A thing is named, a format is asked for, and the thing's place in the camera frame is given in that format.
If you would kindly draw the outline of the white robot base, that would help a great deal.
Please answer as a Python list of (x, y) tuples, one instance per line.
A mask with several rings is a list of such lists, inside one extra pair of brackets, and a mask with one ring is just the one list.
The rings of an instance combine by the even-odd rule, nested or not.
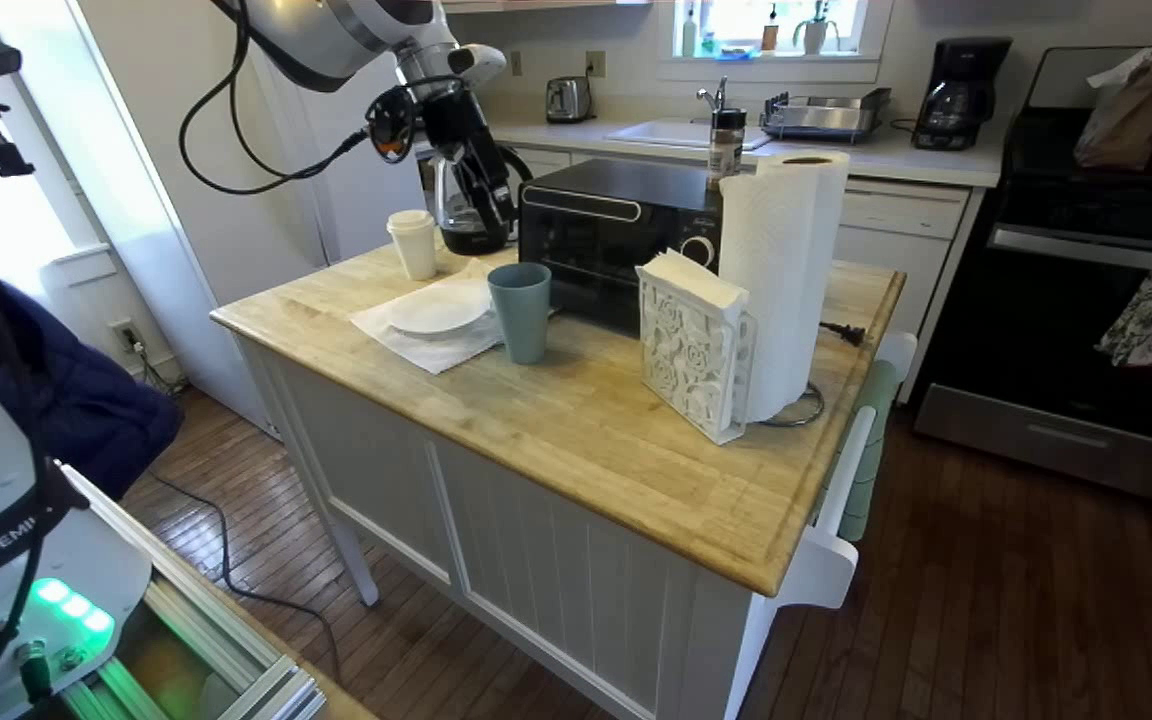
[(0, 720), (111, 658), (153, 565), (0, 408)]

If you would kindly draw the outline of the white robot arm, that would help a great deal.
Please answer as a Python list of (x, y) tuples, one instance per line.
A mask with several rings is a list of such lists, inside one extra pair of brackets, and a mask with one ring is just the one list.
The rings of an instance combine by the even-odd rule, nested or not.
[(336, 91), (379, 56), (396, 59), (396, 82), (364, 110), (364, 141), (399, 162), (431, 146), (461, 200), (484, 226), (504, 226), (513, 180), (476, 91), (504, 69), (492, 45), (466, 45), (441, 0), (213, 0), (246, 40), (301, 88)]

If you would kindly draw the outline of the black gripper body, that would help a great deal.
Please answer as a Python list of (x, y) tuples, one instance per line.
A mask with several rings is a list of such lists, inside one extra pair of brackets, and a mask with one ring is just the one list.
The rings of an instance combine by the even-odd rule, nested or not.
[(372, 146), (388, 162), (399, 162), (427, 141), (452, 162), (461, 197), (490, 226), (507, 226), (518, 218), (507, 150), (492, 141), (490, 119), (461, 76), (396, 82), (370, 102), (364, 122)]

